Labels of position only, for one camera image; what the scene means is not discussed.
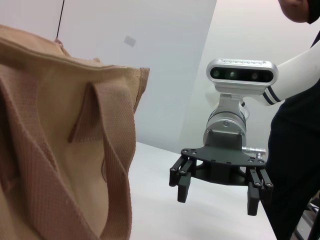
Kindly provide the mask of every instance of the bag strap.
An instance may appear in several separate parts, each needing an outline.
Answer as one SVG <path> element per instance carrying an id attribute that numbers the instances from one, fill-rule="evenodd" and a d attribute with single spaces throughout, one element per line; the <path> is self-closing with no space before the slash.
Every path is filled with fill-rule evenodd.
<path id="1" fill-rule="evenodd" d="M 109 213 L 101 240 L 127 240 L 131 232 L 128 171 L 136 140 L 133 106 L 123 80 L 90 84 L 87 91 L 98 108 L 106 159 Z M 98 240 L 65 187 L 45 139 L 37 111 L 38 82 L 25 72 L 0 65 L 0 94 L 9 119 L 29 220 L 46 240 Z"/>
<path id="2" fill-rule="evenodd" d="M 134 112 L 123 80 L 89 83 L 69 142 L 103 139 L 109 212 L 101 240 L 127 239 L 132 212 L 129 167 L 136 148 Z"/>
<path id="3" fill-rule="evenodd" d="M 19 167 L 15 154 L 5 100 L 0 95 L 0 185 L 6 193 L 19 179 Z"/>

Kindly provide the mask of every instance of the black stripe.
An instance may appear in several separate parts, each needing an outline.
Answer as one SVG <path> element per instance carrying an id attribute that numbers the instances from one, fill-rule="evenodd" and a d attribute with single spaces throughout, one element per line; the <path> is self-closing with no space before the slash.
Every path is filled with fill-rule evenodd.
<path id="1" fill-rule="evenodd" d="M 270 98 L 267 96 L 266 92 L 262 94 L 264 96 L 264 99 L 268 102 L 270 105 L 274 105 L 274 103 L 270 100 Z"/>
<path id="2" fill-rule="evenodd" d="M 276 100 L 278 103 L 280 103 L 281 100 L 277 97 L 277 95 L 275 94 L 275 92 L 271 86 L 268 86 L 268 90 L 269 90 L 271 96 L 273 97 L 273 99 Z"/>
<path id="3" fill-rule="evenodd" d="M 57 39 L 58 36 L 59 36 L 59 29 L 60 29 L 62 12 L 64 11 L 64 5 L 65 5 L 65 0 L 63 0 L 63 2 L 62 2 L 62 8 L 61 8 L 60 19 L 59 19 L 59 26 L 58 26 L 58 31 L 56 32 L 56 39 Z"/>

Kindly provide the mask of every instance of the white wall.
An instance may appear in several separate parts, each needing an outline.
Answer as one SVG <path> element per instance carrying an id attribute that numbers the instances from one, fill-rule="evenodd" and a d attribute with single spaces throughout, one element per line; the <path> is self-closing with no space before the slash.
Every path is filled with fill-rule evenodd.
<path id="1" fill-rule="evenodd" d="M 205 98 L 211 85 L 206 77 L 211 60 L 265 60 L 279 65 L 307 50 L 319 30 L 320 22 L 309 25 L 289 21 L 276 0 L 218 0 L 176 152 L 203 146 L 204 130 L 213 111 Z M 247 145 L 267 148 L 270 123 L 280 105 L 267 107 L 252 98 L 246 98 L 245 103 L 251 113 Z"/>
<path id="2" fill-rule="evenodd" d="M 173 151 L 190 101 L 215 0 L 67 0 L 59 39 L 71 55 L 150 67 L 135 114 L 137 140 Z M 131 47 L 125 37 L 136 40 Z"/>
<path id="3" fill-rule="evenodd" d="M 62 3 L 63 0 L 0 0 L 0 24 L 54 40 Z"/>

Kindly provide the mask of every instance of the beige canvas tote bag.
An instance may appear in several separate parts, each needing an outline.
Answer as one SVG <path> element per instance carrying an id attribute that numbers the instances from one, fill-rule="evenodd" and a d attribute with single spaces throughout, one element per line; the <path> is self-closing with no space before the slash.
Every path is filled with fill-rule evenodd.
<path id="1" fill-rule="evenodd" d="M 148 68 L 0 25 L 0 240 L 127 240 Z"/>

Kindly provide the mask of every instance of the person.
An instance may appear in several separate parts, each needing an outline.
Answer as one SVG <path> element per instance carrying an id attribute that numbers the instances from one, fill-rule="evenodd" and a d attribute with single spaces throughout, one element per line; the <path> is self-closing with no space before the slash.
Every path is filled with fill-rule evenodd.
<path id="1" fill-rule="evenodd" d="M 278 1 L 293 22 L 312 24 L 320 16 L 320 0 Z M 313 45 L 319 40 L 320 32 Z M 276 238 L 289 240 L 320 190 L 320 81 L 280 106 L 271 123 L 268 148 L 266 171 L 274 188 L 271 203 L 264 208 Z"/>

